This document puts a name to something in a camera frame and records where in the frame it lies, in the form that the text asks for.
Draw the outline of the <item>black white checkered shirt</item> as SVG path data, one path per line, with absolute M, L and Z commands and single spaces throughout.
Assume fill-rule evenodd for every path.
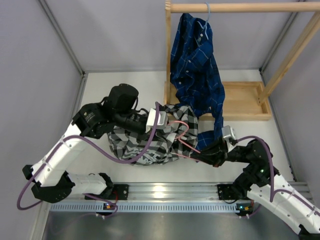
M 181 121 L 191 121 L 192 123 L 198 122 L 198 119 L 188 105 L 172 105 L 166 104 L 160 106 L 161 111 L 165 111 L 167 114 L 173 117 L 173 120 Z M 146 152 L 131 165 L 137 166 L 151 166 L 151 165 L 164 165 L 171 161 L 166 158 L 165 150 L 165 139 L 164 139 L 164 129 L 156 130 L 154 137 L 150 143 L 150 146 Z M 120 127 L 114 127 L 113 131 L 107 134 L 109 148 L 114 156 L 120 160 L 128 161 L 136 157 L 142 152 L 142 150 L 147 145 L 150 133 L 145 133 L 143 135 L 130 132 Z

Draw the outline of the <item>pink wire hanger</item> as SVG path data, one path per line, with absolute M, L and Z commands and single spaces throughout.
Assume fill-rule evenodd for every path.
M 198 121 L 172 120 L 163 130 L 165 140 L 165 157 L 170 161 L 179 158 L 192 159 L 193 153 L 200 153 L 198 145 Z

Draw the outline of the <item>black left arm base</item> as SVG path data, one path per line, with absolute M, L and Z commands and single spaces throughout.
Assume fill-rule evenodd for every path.
M 116 203 L 118 200 L 127 200 L 129 195 L 129 185 L 128 184 L 115 184 L 113 188 L 108 188 L 101 194 L 85 194 L 84 198 L 86 200 L 103 200 L 104 210 L 114 210 L 116 208 Z

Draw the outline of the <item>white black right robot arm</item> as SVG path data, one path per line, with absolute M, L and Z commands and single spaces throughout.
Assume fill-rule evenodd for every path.
M 213 167 L 225 162 L 247 166 L 220 199 L 252 200 L 285 222 L 301 240 L 320 238 L 320 209 L 299 193 L 274 167 L 268 144 L 257 136 L 247 136 L 245 146 L 238 140 L 218 139 L 191 157 Z

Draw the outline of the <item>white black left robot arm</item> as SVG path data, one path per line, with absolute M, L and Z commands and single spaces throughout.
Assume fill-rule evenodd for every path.
M 109 199 L 114 183 L 106 173 L 78 175 L 67 172 L 67 168 L 88 145 L 111 133 L 114 127 L 145 133 L 148 118 L 136 110 L 138 95 L 135 87 L 121 83 L 102 101 L 83 105 L 50 152 L 38 163 L 23 167 L 33 196 L 52 204 L 82 194 L 87 199 L 90 196 Z

